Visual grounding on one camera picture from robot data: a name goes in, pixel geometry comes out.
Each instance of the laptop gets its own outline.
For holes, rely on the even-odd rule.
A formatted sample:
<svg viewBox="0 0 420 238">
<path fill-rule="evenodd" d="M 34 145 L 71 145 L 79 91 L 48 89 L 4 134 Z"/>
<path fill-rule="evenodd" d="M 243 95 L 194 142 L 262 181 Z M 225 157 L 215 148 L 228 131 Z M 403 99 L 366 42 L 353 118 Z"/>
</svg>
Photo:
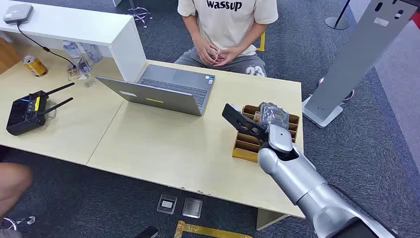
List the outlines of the laptop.
<svg viewBox="0 0 420 238">
<path fill-rule="evenodd" d="M 150 64 L 138 83 L 95 76 L 125 100 L 202 116 L 214 75 Z"/>
</svg>

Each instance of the soda can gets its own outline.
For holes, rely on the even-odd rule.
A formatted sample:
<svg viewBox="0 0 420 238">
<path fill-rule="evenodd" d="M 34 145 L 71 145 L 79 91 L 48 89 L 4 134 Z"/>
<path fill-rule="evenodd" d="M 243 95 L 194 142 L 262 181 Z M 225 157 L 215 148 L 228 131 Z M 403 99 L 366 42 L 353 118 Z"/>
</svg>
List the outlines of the soda can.
<svg viewBox="0 0 420 238">
<path fill-rule="evenodd" d="M 36 77 L 44 76 L 48 73 L 47 68 L 35 56 L 25 56 L 22 60 L 23 65 Z"/>
</svg>

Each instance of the black cable cord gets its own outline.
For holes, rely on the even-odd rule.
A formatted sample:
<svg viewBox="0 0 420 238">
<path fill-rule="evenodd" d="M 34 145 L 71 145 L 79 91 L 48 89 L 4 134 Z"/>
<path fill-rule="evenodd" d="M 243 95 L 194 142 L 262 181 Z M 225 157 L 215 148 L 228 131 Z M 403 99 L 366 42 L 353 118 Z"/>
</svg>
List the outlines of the black cable cord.
<svg viewBox="0 0 420 238">
<path fill-rule="evenodd" d="M 35 44 L 37 44 L 38 46 L 40 46 L 44 51 L 46 51 L 46 52 L 50 52 L 51 54 L 53 54 L 53 55 L 55 55 L 55 56 L 58 56 L 58 57 L 60 57 L 60 58 L 62 58 L 62 59 L 65 59 L 66 61 L 68 61 L 68 62 L 70 62 L 70 64 L 72 64 L 73 65 L 73 68 L 77 68 L 76 67 L 76 65 L 75 64 L 73 64 L 71 61 L 69 61 L 68 59 L 66 59 L 66 58 L 64 58 L 63 56 L 59 56 L 59 55 L 57 55 L 56 53 L 54 53 L 54 52 L 51 52 L 51 50 L 50 49 L 48 49 L 47 47 L 45 47 L 45 46 L 41 46 L 38 42 L 36 42 L 36 41 L 34 41 L 34 40 L 32 40 L 31 38 L 29 38 L 29 36 L 27 36 L 27 35 L 25 35 L 21 30 L 20 30 L 20 28 L 19 28 L 19 26 L 20 26 L 20 21 L 18 21 L 17 22 L 17 29 L 19 30 L 19 32 L 23 35 L 23 36 L 25 36 L 26 38 L 28 38 L 29 40 L 31 40 L 32 42 L 34 42 Z"/>
<path fill-rule="evenodd" d="M 354 204 L 356 204 L 358 207 L 360 207 L 362 210 L 364 210 L 370 217 L 372 217 L 373 219 L 375 219 L 377 222 L 379 222 L 388 232 L 390 232 L 393 236 L 395 236 L 395 238 L 400 238 L 397 234 L 395 234 L 395 232 L 393 230 L 391 230 L 388 226 L 386 226 L 385 224 L 383 224 L 381 222 L 381 220 L 379 218 L 377 218 L 374 214 L 370 213 L 366 207 L 364 207 L 363 205 L 361 205 L 358 201 L 356 201 L 354 198 L 352 198 L 349 194 L 347 194 L 344 190 L 342 190 L 341 188 L 339 188 L 337 185 L 334 185 L 332 183 L 328 184 L 329 186 L 337 189 L 338 191 L 340 191 L 340 193 L 342 193 L 344 196 L 346 196 L 350 201 L 352 201 Z"/>
</svg>

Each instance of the white shelf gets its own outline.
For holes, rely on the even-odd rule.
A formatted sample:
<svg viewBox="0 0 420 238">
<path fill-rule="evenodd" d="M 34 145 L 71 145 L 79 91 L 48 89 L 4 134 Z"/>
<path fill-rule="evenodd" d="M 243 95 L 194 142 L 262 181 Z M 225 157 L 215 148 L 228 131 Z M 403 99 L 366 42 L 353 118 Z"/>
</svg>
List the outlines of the white shelf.
<svg viewBox="0 0 420 238">
<path fill-rule="evenodd" d="M 0 16 L 3 18 L 9 6 L 22 3 L 0 0 Z M 34 7 L 31 19 L 20 26 L 23 33 L 108 47 L 124 80 L 135 82 L 139 78 L 146 56 L 132 16 L 36 3 L 31 5 Z M 0 21 L 0 31 L 19 33 L 16 24 L 4 21 Z"/>
</svg>

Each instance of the plastic bag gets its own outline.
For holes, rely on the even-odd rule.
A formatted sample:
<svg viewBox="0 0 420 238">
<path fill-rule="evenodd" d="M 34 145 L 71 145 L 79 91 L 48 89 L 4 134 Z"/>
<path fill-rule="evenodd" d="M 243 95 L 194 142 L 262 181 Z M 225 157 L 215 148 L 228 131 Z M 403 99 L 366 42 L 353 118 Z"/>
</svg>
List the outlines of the plastic bag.
<svg viewBox="0 0 420 238">
<path fill-rule="evenodd" d="M 267 128 L 269 124 L 278 125 L 284 129 L 289 129 L 289 113 L 285 112 L 273 103 L 260 104 L 260 124 Z"/>
</svg>

